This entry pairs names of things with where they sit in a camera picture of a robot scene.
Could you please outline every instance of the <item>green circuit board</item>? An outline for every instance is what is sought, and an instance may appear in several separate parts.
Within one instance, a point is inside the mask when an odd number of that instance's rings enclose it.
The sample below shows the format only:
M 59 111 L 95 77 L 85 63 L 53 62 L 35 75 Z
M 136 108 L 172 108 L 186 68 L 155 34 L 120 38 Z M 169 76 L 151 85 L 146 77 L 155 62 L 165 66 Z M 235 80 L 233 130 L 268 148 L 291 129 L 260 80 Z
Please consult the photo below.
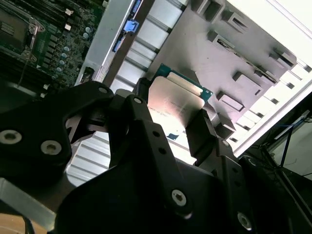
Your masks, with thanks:
M 71 87 L 104 11 L 88 0 L 0 0 L 0 51 Z

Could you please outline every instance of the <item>metal sheet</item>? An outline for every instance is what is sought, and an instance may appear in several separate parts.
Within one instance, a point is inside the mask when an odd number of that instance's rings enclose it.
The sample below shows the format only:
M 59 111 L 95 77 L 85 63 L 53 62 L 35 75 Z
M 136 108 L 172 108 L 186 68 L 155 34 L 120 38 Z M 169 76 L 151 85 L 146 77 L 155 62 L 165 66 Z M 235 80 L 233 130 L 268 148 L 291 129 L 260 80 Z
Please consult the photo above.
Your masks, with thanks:
M 125 90 L 129 90 L 129 91 L 133 91 L 132 86 L 129 86 L 129 85 L 123 83 L 122 81 L 118 80 L 117 78 L 115 78 L 113 83 L 112 83 L 111 90 L 113 91 L 113 93 L 115 93 L 117 89 L 125 89 Z
M 154 51 L 148 49 L 147 47 L 145 47 L 144 45 L 141 45 L 140 43 L 136 41 L 133 42 L 131 49 L 141 54 L 142 56 L 148 58 L 151 61 L 153 61 L 156 57 L 156 53 Z
M 80 83 L 86 67 L 94 69 L 95 72 L 93 79 L 97 80 L 102 78 L 102 76 L 98 77 L 98 73 L 106 62 L 106 59 L 108 58 L 108 55 L 110 54 L 114 43 L 129 15 L 133 3 L 134 0 L 109 1 L 103 17 L 97 27 L 96 34 L 88 50 L 85 61 L 81 67 L 76 84 Z
M 150 21 L 146 20 L 137 37 L 151 44 L 153 47 L 160 49 L 166 40 L 168 33 L 157 27 Z
M 156 20 L 165 24 L 169 28 L 173 28 L 182 11 L 166 0 L 156 0 L 149 15 Z
M 56 213 L 4 178 L 0 178 L 0 200 L 46 230 L 54 229 Z
M 133 60 L 134 62 L 140 64 L 145 68 L 148 68 L 152 63 L 150 59 L 146 58 L 145 56 L 132 49 L 128 52 L 127 58 Z
M 138 79 L 143 77 L 144 74 L 145 72 L 141 69 L 135 67 L 127 61 L 124 61 L 117 75 L 123 77 L 124 79 L 135 85 Z
M 194 71 L 202 86 L 215 94 L 222 91 L 245 107 L 241 112 L 229 111 L 224 104 L 218 102 L 215 96 L 210 98 L 209 104 L 216 113 L 229 117 L 235 123 L 261 95 L 251 94 L 248 88 L 235 82 L 234 75 L 238 71 L 241 72 L 257 83 L 263 92 L 268 90 L 271 84 L 266 78 L 257 76 L 254 68 L 243 59 L 217 43 L 217 39 L 212 40 L 213 42 L 209 41 L 208 32 L 216 31 L 225 41 L 230 41 L 240 55 L 257 66 L 261 65 L 263 71 L 268 70 L 274 74 L 276 80 L 284 74 L 286 69 L 273 63 L 269 55 L 273 53 L 274 48 L 287 53 L 289 51 L 230 4 L 227 3 L 225 11 L 236 12 L 240 15 L 248 30 L 239 33 L 221 17 L 211 25 L 188 6 L 153 61 L 147 77 L 151 78 L 161 63 L 182 74 L 187 69 Z
M 203 106 L 203 99 L 164 77 L 155 78 L 149 90 L 151 116 L 167 136 L 181 134 Z

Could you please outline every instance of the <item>metal frame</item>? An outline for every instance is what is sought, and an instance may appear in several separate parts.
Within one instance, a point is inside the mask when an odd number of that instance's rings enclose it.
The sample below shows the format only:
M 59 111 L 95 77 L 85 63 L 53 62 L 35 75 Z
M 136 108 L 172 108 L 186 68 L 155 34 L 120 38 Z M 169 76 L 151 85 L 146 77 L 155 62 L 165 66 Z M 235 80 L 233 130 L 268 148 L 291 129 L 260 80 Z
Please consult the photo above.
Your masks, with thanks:
M 133 42 L 135 41 L 143 22 L 145 21 L 146 17 L 148 16 L 155 0 L 144 0 L 142 5 L 140 6 L 140 9 L 138 10 L 138 13 L 136 15 L 136 21 L 139 23 L 139 27 L 137 28 L 135 33 L 132 33 L 131 35 L 127 35 L 125 40 L 123 41 L 121 47 L 115 54 L 115 57 L 112 61 L 112 65 L 109 69 L 109 71 L 106 74 L 106 77 L 103 81 L 103 84 L 110 87 L 122 65 L 124 62 Z
M 93 80 L 100 81 L 98 76 L 105 63 L 110 63 L 112 48 L 117 40 L 135 0 L 111 0 L 98 25 L 97 32 L 88 50 L 85 61 L 78 75 L 76 85 L 80 84 L 86 67 L 94 70 Z

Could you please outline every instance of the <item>wooden surface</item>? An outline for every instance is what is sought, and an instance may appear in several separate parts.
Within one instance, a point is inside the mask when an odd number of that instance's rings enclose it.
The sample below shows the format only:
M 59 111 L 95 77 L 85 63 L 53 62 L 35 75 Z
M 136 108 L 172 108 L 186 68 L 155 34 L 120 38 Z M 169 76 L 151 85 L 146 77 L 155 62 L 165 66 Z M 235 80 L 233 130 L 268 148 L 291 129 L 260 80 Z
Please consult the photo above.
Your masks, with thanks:
M 47 231 L 37 223 L 32 222 L 36 234 L 46 234 Z M 0 234 L 24 234 L 25 223 L 22 217 L 0 214 Z

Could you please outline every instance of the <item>black cable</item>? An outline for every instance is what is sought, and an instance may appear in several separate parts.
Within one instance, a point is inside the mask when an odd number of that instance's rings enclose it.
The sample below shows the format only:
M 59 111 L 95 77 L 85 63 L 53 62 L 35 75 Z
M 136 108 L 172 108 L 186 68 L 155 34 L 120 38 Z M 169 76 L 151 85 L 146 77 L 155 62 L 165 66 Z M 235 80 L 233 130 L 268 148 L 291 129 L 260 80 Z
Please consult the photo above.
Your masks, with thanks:
M 35 230 L 31 221 L 24 216 L 23 216 L 23 219 L 25 222 L 25 234 L 35 234 Z

